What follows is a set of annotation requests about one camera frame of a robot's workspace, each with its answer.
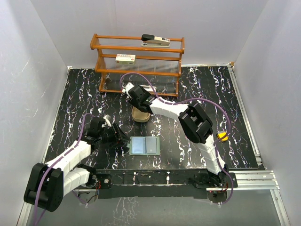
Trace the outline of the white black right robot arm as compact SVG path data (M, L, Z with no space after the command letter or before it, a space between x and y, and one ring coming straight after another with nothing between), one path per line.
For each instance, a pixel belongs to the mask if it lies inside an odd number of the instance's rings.
M213 123L198 101L190 104L166 101L130 82L125 87L125 93L129 96L130 104L141 112L178 121L185 136L198 147L205 159L210 183L220 187L226 182L229 168L214 144Z

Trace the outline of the mint green card holder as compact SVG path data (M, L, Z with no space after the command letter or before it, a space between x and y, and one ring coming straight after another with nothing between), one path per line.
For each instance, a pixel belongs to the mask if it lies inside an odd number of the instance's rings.
M130 155L160 155L158 136L131 137L127 144Z

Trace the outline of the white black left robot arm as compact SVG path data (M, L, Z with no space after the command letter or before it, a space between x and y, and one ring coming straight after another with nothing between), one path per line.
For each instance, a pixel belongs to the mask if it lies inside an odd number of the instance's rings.
M100 184L96 169L81 163L95 150L105 145L125 146L129 137L120 127L106 118L92 118L87 129L82 128L78 139L62 154L46 163L36 163L24 193L24 202L49 212L55 211L63 197L79 186L92 188Z

